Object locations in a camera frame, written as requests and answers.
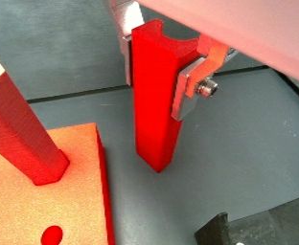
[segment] black object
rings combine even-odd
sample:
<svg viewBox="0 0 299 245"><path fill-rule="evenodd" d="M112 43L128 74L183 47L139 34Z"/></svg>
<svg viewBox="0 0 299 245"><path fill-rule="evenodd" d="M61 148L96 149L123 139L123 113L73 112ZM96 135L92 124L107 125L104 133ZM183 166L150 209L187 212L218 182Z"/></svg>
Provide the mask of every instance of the black object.
<svg viewBox="0 0 299 245"><path fill-rule="evenodd" d="M299 245L299 198L227 223L223 212L196 231L198 245Z"/></svg>

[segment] red circle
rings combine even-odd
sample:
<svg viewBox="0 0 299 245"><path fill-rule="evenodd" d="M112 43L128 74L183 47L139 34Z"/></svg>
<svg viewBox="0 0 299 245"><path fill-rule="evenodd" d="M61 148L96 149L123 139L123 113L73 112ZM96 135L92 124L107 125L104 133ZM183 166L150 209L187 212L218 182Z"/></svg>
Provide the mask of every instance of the red circle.
<svg viewBox="0 0 299 245"><path fill-rule="evenodd" d="M63 229L49 226L43 233L43 245L59 245L63 240Z"/></svg>

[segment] screw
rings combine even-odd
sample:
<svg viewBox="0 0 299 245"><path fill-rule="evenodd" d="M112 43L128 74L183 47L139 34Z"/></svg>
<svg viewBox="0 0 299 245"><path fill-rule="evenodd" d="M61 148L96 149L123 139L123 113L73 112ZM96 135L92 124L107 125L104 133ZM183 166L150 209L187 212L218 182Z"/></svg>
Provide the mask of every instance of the screw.
<svg viewBox="0 0 299 245"><path fill-rule="evenodd" d="M212 97L218 90L218 83L206 78L196 85L196 93L200 94L204 98Z"/></svg>

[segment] silver bracket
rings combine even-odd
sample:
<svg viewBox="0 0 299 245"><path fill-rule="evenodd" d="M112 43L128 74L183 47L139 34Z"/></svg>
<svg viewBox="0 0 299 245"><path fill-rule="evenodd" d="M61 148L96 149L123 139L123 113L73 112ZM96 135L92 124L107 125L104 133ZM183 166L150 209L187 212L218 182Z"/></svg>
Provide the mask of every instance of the silver bracket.
<svg viewBox="0 0 299 245"><path fill-rule="evenodd" d="M132 29L144 24L143 14L136 1L104 0L119 34L120 50L125 58L127 84L132 86Z"/></svg>
<svg viewBox="0 0 299 245"><path fill-rule="evenodd" d="M238 51L230 48L224 58L224 63L227 63L236 56L236 54ZM199 96L210 98L218 90L218 84L212 81L214 74L211 74L207 78L203 78L203 81L195 86L194 97L190 98L186 95L190 73L204 62L204 60L204 57L196 59L178 74L176 89L171 109L171 117L176 121L182 121L188 113L195 109L195 104Z"/></svg>

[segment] orange base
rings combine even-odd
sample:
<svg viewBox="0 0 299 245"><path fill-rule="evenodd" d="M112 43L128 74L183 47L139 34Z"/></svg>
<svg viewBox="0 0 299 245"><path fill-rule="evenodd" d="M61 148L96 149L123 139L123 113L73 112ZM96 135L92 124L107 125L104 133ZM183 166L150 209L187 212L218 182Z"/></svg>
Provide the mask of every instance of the orange base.
<svg viewBox="0 0 299 245"><path fill-rule="evenodd" d="M0 155L0 244L41 244L51 226L60 245L113 244L104 151L93 123L48 130L71 160L60 182L35 186Z"/></svg>

